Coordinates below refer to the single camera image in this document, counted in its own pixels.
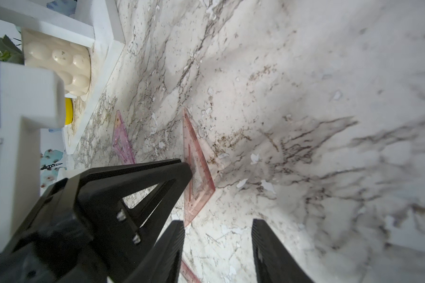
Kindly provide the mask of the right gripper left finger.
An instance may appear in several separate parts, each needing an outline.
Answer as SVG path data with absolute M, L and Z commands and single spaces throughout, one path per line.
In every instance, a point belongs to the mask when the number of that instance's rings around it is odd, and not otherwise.
M 184 238 L 183 221 L 172 221 L 137 269 L 125 281 L 127 283 L 177 283 Z

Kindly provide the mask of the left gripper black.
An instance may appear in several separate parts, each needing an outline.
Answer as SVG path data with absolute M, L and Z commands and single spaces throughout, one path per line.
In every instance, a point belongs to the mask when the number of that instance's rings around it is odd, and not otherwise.
M 55 183 L 0 252 L 0 283 L 126 283 L 191 179 L 189 164 L 172 159 Z

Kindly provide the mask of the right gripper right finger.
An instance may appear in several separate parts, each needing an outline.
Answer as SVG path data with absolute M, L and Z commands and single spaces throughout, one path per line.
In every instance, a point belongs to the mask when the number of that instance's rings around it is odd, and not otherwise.
M 263 219 L 251 229 L 253 256 L 259 283 L 313 283 Z

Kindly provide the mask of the pink small triangle ruler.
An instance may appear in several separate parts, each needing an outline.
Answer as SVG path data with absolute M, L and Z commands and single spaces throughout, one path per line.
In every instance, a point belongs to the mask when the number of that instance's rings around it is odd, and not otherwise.
M 193 273 L 184 260 L 181 261 L 180 273 L 188 283 L 201 283 L 200 279 Z

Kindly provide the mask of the pink tall triangle ruler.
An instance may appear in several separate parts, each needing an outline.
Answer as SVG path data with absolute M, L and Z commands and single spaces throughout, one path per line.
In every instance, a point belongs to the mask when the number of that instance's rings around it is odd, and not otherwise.
M 184 226 L 187 227 L 210 200 L 216 187 L 189 114 L 183 110 L 184 161 L 192 179 L 184 191 Z

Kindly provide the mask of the purple triangle ruler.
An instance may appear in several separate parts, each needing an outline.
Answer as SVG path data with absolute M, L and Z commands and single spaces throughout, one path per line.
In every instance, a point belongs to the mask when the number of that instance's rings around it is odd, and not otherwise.
M 124 165 L 135 164 L 132 146 L 119 110 L 116 111 L 112 141 L 113 151 L 119 156 L 121 162 Z

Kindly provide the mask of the yellow bottle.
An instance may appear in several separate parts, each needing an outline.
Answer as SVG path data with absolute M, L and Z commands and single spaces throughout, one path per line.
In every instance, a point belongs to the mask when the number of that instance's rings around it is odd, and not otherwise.
M 73 102 L 71 98 L 65 98 L 65 106 L 66 106 L 65 125 L 70 125 L 74 119 L 74 109 L 73 109 Z

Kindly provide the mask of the small plant in cream pot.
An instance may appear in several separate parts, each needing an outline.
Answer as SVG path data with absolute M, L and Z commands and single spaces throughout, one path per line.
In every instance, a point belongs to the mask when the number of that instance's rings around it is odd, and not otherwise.
M 31 29 L 21 30 L 20 45 L 0 37 L 0 61 L 54 71 L 68 97 L 87 99 L 91 61 L 86 47 Z

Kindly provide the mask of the white stepped display stand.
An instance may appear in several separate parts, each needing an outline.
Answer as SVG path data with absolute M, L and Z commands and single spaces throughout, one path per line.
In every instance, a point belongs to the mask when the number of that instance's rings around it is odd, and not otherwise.
M 116 1 L 0 1 L 0 20 L 20 27 L 26 65 L 63 79 L 74 107 L 63 140 L 73 154 L 125 46 Z

